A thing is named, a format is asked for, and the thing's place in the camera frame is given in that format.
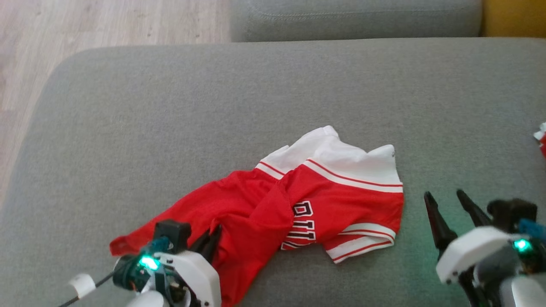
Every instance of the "white cable tag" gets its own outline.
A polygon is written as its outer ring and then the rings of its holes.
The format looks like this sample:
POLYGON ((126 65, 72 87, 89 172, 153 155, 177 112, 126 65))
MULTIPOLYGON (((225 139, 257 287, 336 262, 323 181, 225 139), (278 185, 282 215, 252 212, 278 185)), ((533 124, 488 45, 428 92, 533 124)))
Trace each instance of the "white cable tag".
POLYGON ((78 274, 68 283, 76 289, 79 298, 82 298, 95 290, 95 282, 89 274, 78 274))

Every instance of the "red and white striped trim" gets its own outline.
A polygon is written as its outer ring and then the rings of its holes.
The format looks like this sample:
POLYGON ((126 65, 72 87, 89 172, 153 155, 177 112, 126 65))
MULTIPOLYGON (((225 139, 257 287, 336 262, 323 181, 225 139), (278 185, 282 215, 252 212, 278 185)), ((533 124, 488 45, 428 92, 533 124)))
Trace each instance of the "red and white striped trim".
POLYGON ((392 229, 374 223, 352 224, 345 228, 340 235, 363 235, 363 237, 342 243, 326 253, 330 255, 334 263, 362 255, 369 251, 383 249, 394 245, 396 233, 392 229))
POLYGON ((273 166, 263 162, 263 161, 260 161, 260 163, 258 163, 258 165, 256 165, 256 168, 259 169, 259 170, 262 170, 263 172, 265 172, 267 175, 270 175, 271 177, 275 178, 275 179, 280 179, 284 176, 284 173, 281 172, 280 170, 274 168, 273 166))
POLYGON ((319 163, 311 159, 307 159, 307 161, 304 162, 304 165, 309 167, 310 169, 312 169, 319 175, 325 177, 326 179, 341 185, 365 188, 367 190, 379 191, 379 192, 388 192, 388 193, 403 192, 401 182, 400 183, 397 182, 393 184, 378 184, 375 182, 358 180, 358 179, 341 176, 339 174, 332 172, 331 170, 327 169, 325 166, 320 165, 319 163))

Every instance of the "gray upholstered surface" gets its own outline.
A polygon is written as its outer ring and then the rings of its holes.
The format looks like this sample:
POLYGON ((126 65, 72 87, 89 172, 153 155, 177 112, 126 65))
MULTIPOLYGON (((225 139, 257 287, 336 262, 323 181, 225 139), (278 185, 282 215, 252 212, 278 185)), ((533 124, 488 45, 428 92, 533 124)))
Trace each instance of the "gray upholstered surface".
POLYGON ((482 0, 232 0, 235 42, 474 37, 482 0))
MULTIPOLYGON (((347 143, 392 143, 405 183, 393 247, 334 265, 319 247, 279 252, 243 306, 462 306, 435 276, 422 195, 471 228, 480 205, 522 197, 546 222, 546 42, 377 39, 86 51, 53 73, 0 216, 5 306, 52 306, 81 271, 113 266, 108 243, 185 193, 305 132, 332 124, 347 143)), ((123 306, 108 283, 79 306, 123 306)))

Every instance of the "white stripe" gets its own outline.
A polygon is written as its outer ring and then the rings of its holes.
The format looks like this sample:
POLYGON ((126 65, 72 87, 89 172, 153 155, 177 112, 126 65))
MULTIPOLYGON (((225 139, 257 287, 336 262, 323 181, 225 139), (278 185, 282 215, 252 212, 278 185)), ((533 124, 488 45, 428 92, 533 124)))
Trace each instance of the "white stripe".
POLYGON ((316 173, 321 175, 322 177, 325 177, 326 179, 335 182, 337 184, 346 185, 346 186, 354 186, 359 188, 365 188, 367 190, 372 191, 379 191, 379 192, 388 192, 388 193, 402 193, 403 189, 401 186, 376 186, 376 185, 370 185, 365 184, 363 182, 343 179, 338 176, 334 176, 327 171, 325 171, 323 168, 319 167, 318 165, 314 164, 310 161, 305 161, 304 165, 309 167, 310 169, 314 170, 316 173))
POLYGON ((258 165, 256 165, 256 168, 257 169, 260 169, 260 170, 263 170, 264 172, 267 173, 267 175, 270 175, 271 177, 275 178, 275 179, 280 179, 283 177, 283 175, 281 175, 280 173, 272 170, 271 168, 259 163, 258 165))
MULTIPOLYGON (((344 232, 348 232, 348 231, 366 232, 366 230, 383 232, 383 233, 386 233, 386 234, 390 234, 393 238, 396 238, 396 233, 392 229, 387 228, 385 226, 381 226, 379 224, 374 224, 374 223, 352 224, 352 225, 349 225, 349 227, 345 228, 340 234, 344 234, 344 232)), ((376 236, 376 237, 383 237, 383 238, 389 238, 392 241, 392 239, 389 236, 381 235, 379 233, 368 232, 367 235, 376 236)))
POLYGON ((394 245, 394 243, 391 240, 388 240, 388 239, 378 238, 378 237, 362 237, 362 238, 354 239, 354 240, 345 242, 343 244, 340 244, 340 245, 334 247, 331 250, 327 250, 326 253, 328 253, 328 255, 332 259, 336 259, 338 257, 341 257, 339 259, 334 260, 334 263, 340 263, 340 262, 342 262, 343 260, 345 260, 345 259, 347 259, 349 257, 362 255, 362 254, 367 253, 369 251, 383 249, 385 247, 389 247, 389 246, 393 246, 393 245, 394 245), (370 245, 378 244, 378 243, 383 243, 383 242, 389 242, 389 243, 373 246, 373 247, 370 247, 368 249, 365 248, 366 246, 370 246, 370 245), (350 252, 355 251, 355 250, 359 250, 359 249, 362 249, 362 250, 348 255, 350 252))

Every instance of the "red stripe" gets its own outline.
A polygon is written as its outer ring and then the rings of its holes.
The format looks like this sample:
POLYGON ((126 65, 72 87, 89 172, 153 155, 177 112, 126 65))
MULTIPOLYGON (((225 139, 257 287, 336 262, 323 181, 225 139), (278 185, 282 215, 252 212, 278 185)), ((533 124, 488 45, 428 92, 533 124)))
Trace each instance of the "red stripe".
POLYGON ((357 252, 359 252, 359 251, 363 251, 363 250, 365 250, 365 249, 370 249, 370 248, 372 248, 372 247, 374 247, 374 246, 380 246, 380 245, 385 245, 385 244, 391 244, 391 242, 390 242, 390 241, 386 241, 386 242, 382 242, 382 243, 375 243, 375 244, 372 244, 372 245, 368 245, 368 246, 362 247, 361 249, 357 249, 357 250, 354 250, 354 251, 352 251, 352 252, 348 252, 348 253, 346 253, 345 255, 336 257, 336 258, 332 259, 332 261, 336 261, 336 260, 338 260, 338 259, 340 259, 340 258, 347 257, 347 256, 349 256, 349 255, 352 255, 352 254, 357 253, 357 252))
POLYGON ((352 232, 360 232, 360 231, 383 234, 383 235, 388 236, 389 238, 391 238, 394 241, 394 237, 392 235, 388 234, 388 233, 380 232, 380 231, 371 231, 371 230, 368 230, 368 229, 353 229, 353 230, 350 230, 350 231, 344 231, 342 233, 351 234, 352 232))
POLYGON ((309 162, 315 164, 316 166, 324 169, 326 172, 336 176, 336 177, 339 177, 339 178, 342 178, 342 179, 346 179, 346 180, 350 180, 350 181, 355 181, 355 182, 360 182, 362 184, 367 184, 367 185, 374 185, 374 186, 387 186, 387 187, 401 187, 403 185, 384 185, 384 184, 377 184, 375 182, 369 182, 369 181, 362 181, 362 180, 357 180, 357 179, 352 179, 352 178, 348 178, 348 177, 343 177, 343 176, 340 176, 338 174, 335 174, 333 172, 331 172, 330 170, 326 169, 324 166, 318 164, 317 162, 311 160, 311 159, 307 159, 309 162))
POLYGON ((279 174, 281 174, 281 175, 283 175, 283 176, 285 175, 285 173, 281 172, 280 170, 274 168, 273 166, 271 166, 271 165, 269 165, 269 164, 267 164, 267 163, 265 163, 265 162, 260 161, 260 164, 263 164, 263 165, 269 167, 270 169, 276 171, 277 173, 279 173, 279 174))

